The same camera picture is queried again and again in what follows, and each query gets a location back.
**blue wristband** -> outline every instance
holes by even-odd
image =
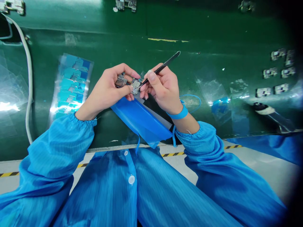
[[[182,119],[182,118],[185,118],[187,116],[188,110],[185,107],[184,102],[182,100],[180,100],[180,101],[183,105],[183,109],[182,109],[181,113],[176,114],[176,115],[170,115],[169,113],[167,113],[170,116],[171,119]]]

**blue film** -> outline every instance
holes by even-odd
[[[140,135],[152,148],[156,148],[161,140],[172,137],[172,133],[136,99],[129,102],[123,97],[111,109],[135,134]]]
[[[55,82],[55,92],[50,108],[50,124],[53,120],[77,111],[87,97],[93,62],[64,54]]]

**elastic cuff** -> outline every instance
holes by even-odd
[[[68,116],[71,116],[71,121],[74,121],[75,123],[77,122],[78,124],[85,125],[85,126],[89,126],[89,125],[96,126],[97,125],[97,117],[95,117],[95,119],[93,119],[93,120],[81,121],[78,118],[76,118],[75,114],[76,114],[76,112],[68,115]]]
[[[210,125],[208,123],[205,123],[205,122],[202,122],[202,121],[198,121],[198,123],[200,125],[200,129],[196,133],[194,133],[194,134],[186,134],[186,133],[179,132],[177,130],[176,131],[176,135],[178,136],[178,138],[180,140],[196,141],[196,140],[204,138],[205,135],[208,135],[210,131],[214,131],[214,133],[216,133],[216,129],[212,125]]]

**person's right hand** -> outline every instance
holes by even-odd
[[[140,98],[148,99],[150,93],[158,105],[167,113],[176,115],[181,113],[183,105],[179,98],[177,76],[166,66],[159,75],[156,71],[163,63],[159,63],[144,76],[148,82],[140,88]]]

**blue anti-static smock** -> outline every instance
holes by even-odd
[[[96,120],[61,117],[28,148],[20,186],[0,196],[0,226],[270,226],[285,206],[268,183],[224,153],[215,129],[177,132],[197,186],[163,160],[159,148],[96,153],[69,195],[73,172]]]

